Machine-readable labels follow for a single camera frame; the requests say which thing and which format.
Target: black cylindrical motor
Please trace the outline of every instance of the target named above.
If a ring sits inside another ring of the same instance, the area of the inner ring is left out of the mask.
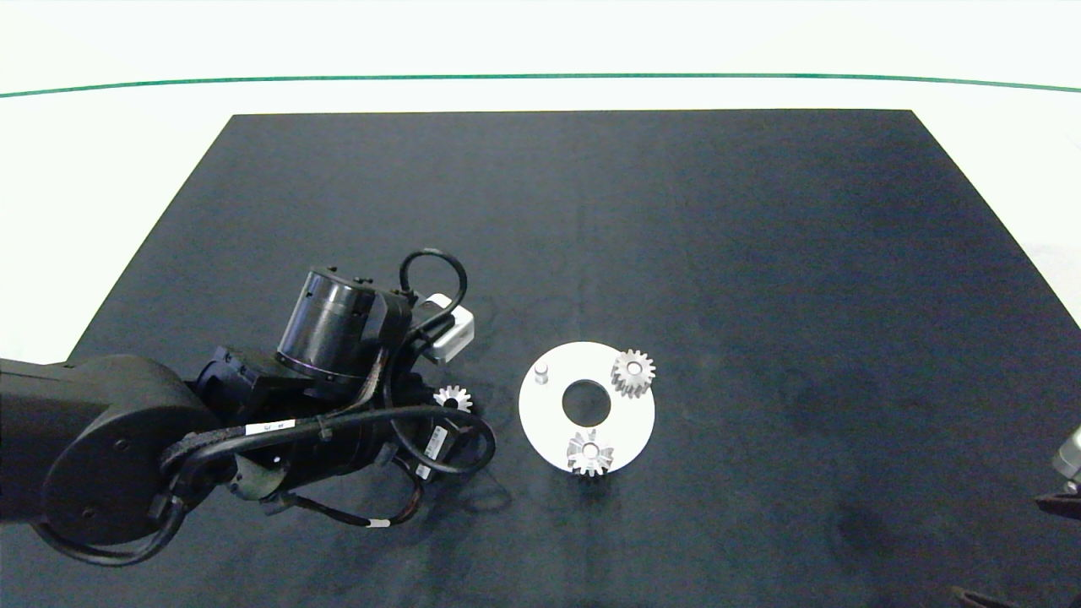
[[[335,270],[332,266],[308,273],[277,358],[323,381],[319,384],[324,391],[348,394],[360,388],[381,351],[402,341],[412,314],[406,298],[337,276]]]

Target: small metal gear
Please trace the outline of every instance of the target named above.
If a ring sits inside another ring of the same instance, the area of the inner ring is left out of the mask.
[[[604,475],[612,466],[613,450],[614,448],[597,438],[596,428],[586,432],[585,436],[575,433],[566,446],[566,465],[572,473],[578,475]]]
[[[453,400],[457,404],[457,408],[464,412],[470,411],[472,408],[472,395],[457,384],[440,388],[432,397],[439,406],[445,406],[446,401]]]
[[[653,383],[657,368],[641,351],[619,353],[612,365],[612,385],[625,397],[641,397]]]

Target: black cable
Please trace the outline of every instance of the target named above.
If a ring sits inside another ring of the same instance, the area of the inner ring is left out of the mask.
[[[418,338],[421,338],[425,331],[436,327],[437,325],[445,320],[448,317],[450,317],[451,314],[454,312],[454,309],[457,308],[458,304],[462,303],[462,300],[466,295],[466,290],[469,287],[469,277],[466,275],[466,269],[462,265],[462,262],[458,262],[457,257],[451,255],[450,253],[440,251],[438,249],[428,248],[414,251],[409,255],[406,255],[404,260],[402,260],[401,266],[399,266],[398,268],[398,280],[401,283],[402,292],[406,294],[412,293],[413,290],[409,283],[410,264],[412,264],[413,261],[416,260],[417,257],[425,255],[439,257],[440,260],[446,262],[454,269],[455,274],[457,274],[458,289],[457,292],[454,294],[454,298],[451,299],[451,303],[448,304],[445,308],[437,313],[430,319],[422,323],[418,323],[416,327],[411,328],[409,332],[405,333],[405,339],[402,341],[402,343],[398,347],[396,347],[395,352],[390,355],[390,359],[386,368],[386,375],[383,379],[383,406],[386,408],[391,408],[395,405],[393,400],[395,380],[398,373],[404,370],[404,368],[403,370],[398,369],[399,368],[398,359],[401,357],[402,351],[406,348],[410,344],[412,344],[414,341],[416,341]],[[492,427],[489,426],[488,423],[481,420],[480,418],[478,418],[477,421],[480,423],[481,432],[484,434],[485,440],[488,440],[489,438],[494,439],[495,435],[492,432]],[[493,449],[488,449],[485,453],[482,454],[482,458],[479,458],[476,461],[466,465],[440,462],[438,460],[429,458],[428,454],[424,453],[424,450],[422,450],[416,444],[412,441],[412,439],[409,438],[405,431],[398,423],[398,420],[391,419],[390,427],[393,428],[395,435],[398,436],[398,442],[401,444],[403,448],[405,448],[405,451],[412,454],[413,458],[418,460],[422,464],[428,466],[433,471],[439,471],[442,473],[450,473],[452,475],[465,475],[469,473],[476,473],[477,471],[483,468],[485,464],[488,464],[488,462],[491,460],[492,453],[494,452],[494,445],[493,445],[492,446]]]
[[[182,461],[189,453],[198,450],[199,448],[223,441],[232,437],[239,437],[244,434],[243,426],[227,426],[225,428],[218,428],[216,431],[206,431],[203,433],[190,433],[179,441],[165,448],[165,451],[161,453],[158,459],[158,471],[162,475],[168,475],[169,471],[174,464]]]
[[[421,479],[416,475],[413,475],[410,472],[409,466],[400,458],[396,458],[393,460],[393,463],[397,464],[399,468],[401,468],[402,471],[404,471],[405,472],[405,476],[409,477],[410,480],[413,481],[413,493],[410,494],[409,502],[405,503],[405,506],[402,507],[402,510],[399,511],[392,517],[388,517],[386,519],[375,519],[375,520],[373,520],[373,519],[368,518],[368,517],[360,517],[359,515],[353,515],[351,513],[346,513],[344,511],[338,511],[336,508],[326,506],[325,504],[322,504],[320,502],[316,502],[316,501],[313,501],[311,499],[304,498],[304,497],[298,497],[298,495],[295,495],[295,494],[293,494],[292,497],[290,497],[286,502],[289,504],[294,505],[294,506],[299,506],[301,508],[307,508],[309,511],[315,511],[317,513],[321,513],[321,514],[330,517],[331,519],[335,519],[335,520],[341,521],[343,524],[348,524],[350,526],[360,526],[361,528],[376,528],[376,527],[384,527],[385,528],[385,527],[397,526],[399,524],[403,524],[405,521],[409,521],[410,518],[412,518],[413,515],[415,515],[416,512],[417,512],[417,510],[419,508],[419,506],[421,506],[421,499],[424,498],[424,485],[421,484]],[[383,525],[383,526],[373,525],[373,523],[381,523],[381,524],[385,523],[385,525]]]
[[[331,432],[351,428],[373,422],[393,421],[403,419],[445,419],[465,424],[477,425],[484,439],[484,451],[477,460],[477,468],[483,467],[492,457],[495,455],[495,434],[492,428],[484,424],[480,417],[454,408],[443,408],[439,406],[409,406],[403,408],[387,408],[379,410],[366,410],[356,413],[346,413],[335,418],[323,418],[320,422],[316,419],[301,419],[291,428],[258,433],[255,435],[244,435],[225,439],[211,446],[199,448],[185,459],[176,474],[176,481],[173,485],[173,492],[181,498],[195,497],[199,493],[202,485],[200,475],[204,468],[215,461],[237,454],[277,446],[292,441],[311,439],[318,437],[322,429]]]
[[[68,557],[78,559],[79,561],[85,561],[86,564],[93,564],[94,566],[119,568],[121,566],[131,566],[149,559],[157,555],[158,552],[165,548],[169,541],[173,540],[173,537],[176,536],[176,531],[181,529],[181,524],[184,523],[184,518],[187,516],[187,507],[184,503],[179,499],[173,497],[169,504],[169,514],[165,518],[164,525],[162,525],[162,527],[155,532],[154,537],[145,545],[135,551],[106,551],[69,541],[57,534],[56,531],[45,523],[34,524],[31,527],[34,528],[34,531],[41,537],[41,540],[45,541],[49,546]]]
[[[379,382],[379,376],[383,373],[384,369],[383,364],[386,358],[386,355],[387,355],[387,349],[381,346],[378,353],[375,356],[375,364],[372,366],[372,369],[369,370],[368,378],[364,379],[364,383],[361,385],[360,391],[357,393],[357,397],[352,400],[352,402],[342,406],[341,408],[337,408],[335,410],[331,410],[324,413],[323,415],[324,417],[342,415],[346,412],[360,409],[364,405],[366,405],[368,401],[370,401],[372,397],[375,395],[375,391]]]

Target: metal gear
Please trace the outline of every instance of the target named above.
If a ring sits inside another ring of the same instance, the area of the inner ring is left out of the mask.
[[[584,436],[575,433],[566,446],[566,465],[578,475],[604,475],[612,466],[613,451],[614,448],[597,438],[596,428],[590,428]]]
[[[626,397],[641,397],[656,376],[653,359],[641,351],[619,353],[612,365],[612,385]]]
[[[457,384],[440,388],[432,397],[438,406],[445,406],[446,401],[453,400],[457,404],[457,408],[464,412],[471,411],[470,408],[472,408],[472,395]]]

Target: white circular plate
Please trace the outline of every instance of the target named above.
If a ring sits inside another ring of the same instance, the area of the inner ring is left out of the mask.
[[[518,393],[518,415],[533,449],[549,464],[572,472],[566,448],[575,433],[597,429],[597,439],[613,448],[609,472],[626,466],[653,434],[653,389],[625,397],[612,386],[612,366],[619,351],[596,342],[571,342],[548,351],[530,367]],[[538,373],[547,367],[547,373]],[[612,407],[596,426],[579,426],[563,412],[563,393],[579,381],[603,388]]]

